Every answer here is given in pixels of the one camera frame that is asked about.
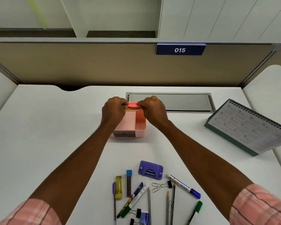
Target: spiral binding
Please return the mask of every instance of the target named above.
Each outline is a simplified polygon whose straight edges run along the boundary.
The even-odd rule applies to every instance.
[[[278,124],[277,122],[261,115],[260,113],[257,113],[256,111],[250,109],[250,108],[247,108],[246,106],[243,106],[241,105],[240,103],[232,100],[232,99],[228,99],[227,102],[231,103],[232,105],[235,105],[236,107],[240,107],[241,109],[243,109],[244,111],[246,112],[249,112],[250,114],[252,114],[253,116],[256,116],[258,117],[259,119],[263,120],[263,121],[266,121],[266,122],[269,122],[271,125],[275,126],[276,128],[279,128],[281,129],[281,125]]]

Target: calendar page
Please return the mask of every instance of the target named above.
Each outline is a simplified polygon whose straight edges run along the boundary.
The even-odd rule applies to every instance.
[[[208,124],[258,154],[281,146],[280,125],[231,100],[218,110]]]

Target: blue sign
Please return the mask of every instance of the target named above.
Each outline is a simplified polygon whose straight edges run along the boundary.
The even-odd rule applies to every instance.
[[[202,55],[204,43],[158,43],[156,55]]]

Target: purple hole punch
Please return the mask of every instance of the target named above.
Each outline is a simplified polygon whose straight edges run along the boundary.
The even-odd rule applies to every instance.
[[[138,173],[140,175],[144,175],[149,178],[161,180],[162,173],[163,173],[163,166],[142,160],[140,163],[140,167],[138,169]]]

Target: blue cap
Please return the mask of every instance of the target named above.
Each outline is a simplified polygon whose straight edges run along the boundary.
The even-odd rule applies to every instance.
[[[201,194],[198,193],[197,191],[195,191],[194,189],[191,189],[190,193],[192,195],[194,195],[196,198],[200,199],[201,198]]]
[[[127,174],[127,177],[130,177],[132,175],[132,170],[126,170],[126,174]]]
[[[113,182],[113,184],[112,184],[112,194],[113,195],[116,194],[116,182]]]

